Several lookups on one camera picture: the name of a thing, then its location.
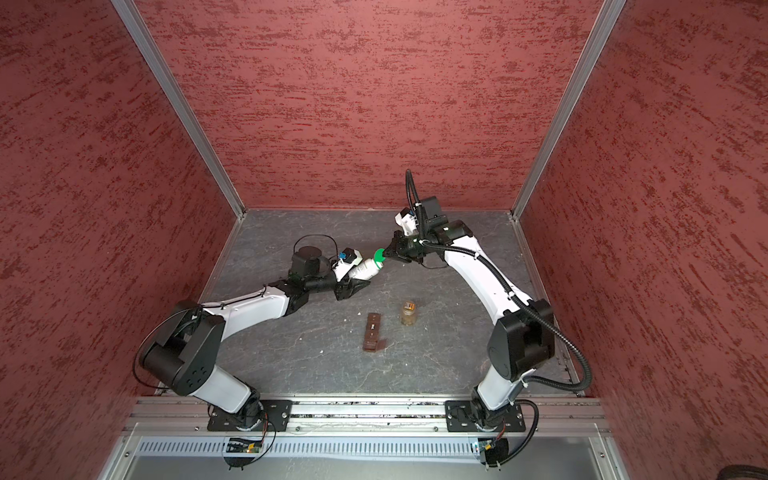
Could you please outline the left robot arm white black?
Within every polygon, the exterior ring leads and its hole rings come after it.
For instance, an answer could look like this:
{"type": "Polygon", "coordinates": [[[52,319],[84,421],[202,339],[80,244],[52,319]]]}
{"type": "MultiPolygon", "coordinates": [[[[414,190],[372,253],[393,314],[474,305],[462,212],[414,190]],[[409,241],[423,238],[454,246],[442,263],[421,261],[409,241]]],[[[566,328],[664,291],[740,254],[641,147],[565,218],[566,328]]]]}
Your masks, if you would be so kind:
{"type": "Polygon", "coordinates": [[[331,274],[322,279],[281,279],[225,301],[186,302],[147,336],[135,362],[175,394],[202,400],[248,428],[261,418],[260,394],[217,364],[223,341],[295,313],[313,293],[331,291],[345,300],[369,284],[368,279],[337,279],[331,274]]]}

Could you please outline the white bottle green cap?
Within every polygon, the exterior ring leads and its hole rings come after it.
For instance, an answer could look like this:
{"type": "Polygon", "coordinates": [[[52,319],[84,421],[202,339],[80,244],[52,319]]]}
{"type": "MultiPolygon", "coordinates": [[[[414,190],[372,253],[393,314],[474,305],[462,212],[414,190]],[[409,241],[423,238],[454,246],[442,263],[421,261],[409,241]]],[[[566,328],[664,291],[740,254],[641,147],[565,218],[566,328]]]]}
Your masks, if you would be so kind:
{"type": "Polygon", "coordinates": [[[384,249],[378,249],[372,258],[362,261],[349,272],[349,278],[353,280],[368,281],[376,276],[383,267],[385,261],[384,249]]]}

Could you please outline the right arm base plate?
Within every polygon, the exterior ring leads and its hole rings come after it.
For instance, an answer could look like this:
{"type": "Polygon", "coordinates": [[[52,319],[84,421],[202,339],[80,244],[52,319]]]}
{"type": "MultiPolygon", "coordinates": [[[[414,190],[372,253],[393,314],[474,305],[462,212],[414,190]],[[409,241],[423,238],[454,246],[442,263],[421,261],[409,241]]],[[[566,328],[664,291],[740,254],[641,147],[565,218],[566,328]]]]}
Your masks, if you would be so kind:
{"type": "Polygon", "coordinates": [[[444,404],[449,432],[522,433],[526,423],[520,406],[507,404],[487,410],[479,400],[449,400],[444,404]]]}

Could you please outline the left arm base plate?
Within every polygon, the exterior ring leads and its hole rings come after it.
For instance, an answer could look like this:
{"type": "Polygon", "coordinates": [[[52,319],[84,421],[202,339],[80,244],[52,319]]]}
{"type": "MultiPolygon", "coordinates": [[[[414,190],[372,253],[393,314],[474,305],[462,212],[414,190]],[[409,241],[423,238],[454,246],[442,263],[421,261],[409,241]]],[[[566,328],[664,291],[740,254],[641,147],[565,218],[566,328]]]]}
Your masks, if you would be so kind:
{"type": "Polygon", "coordinates": [[[267,427],[284,432],[291,416],[291,400],[248,400],[238,411],[229,413],[209,404],[207,430],[210,432],[258,432],[267,427]]]}

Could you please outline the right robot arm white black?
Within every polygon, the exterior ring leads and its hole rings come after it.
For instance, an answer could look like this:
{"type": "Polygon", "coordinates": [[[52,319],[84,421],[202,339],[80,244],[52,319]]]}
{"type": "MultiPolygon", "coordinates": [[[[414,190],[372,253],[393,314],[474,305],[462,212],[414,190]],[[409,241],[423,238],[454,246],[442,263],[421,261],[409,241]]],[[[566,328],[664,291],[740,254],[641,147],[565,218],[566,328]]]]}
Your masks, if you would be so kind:
{"type": "Polygon", "coordinates": [[[382,255],[422,263],[431,253],[463,278],[493,322],[487,343],[490,367],[472,392],[472,417],[488,428],[499,423],[530,383],[541,381],[535,372],[555,353],[552,309],[513,285],[459,222],[423,236],[397,231],[382,255]]]}

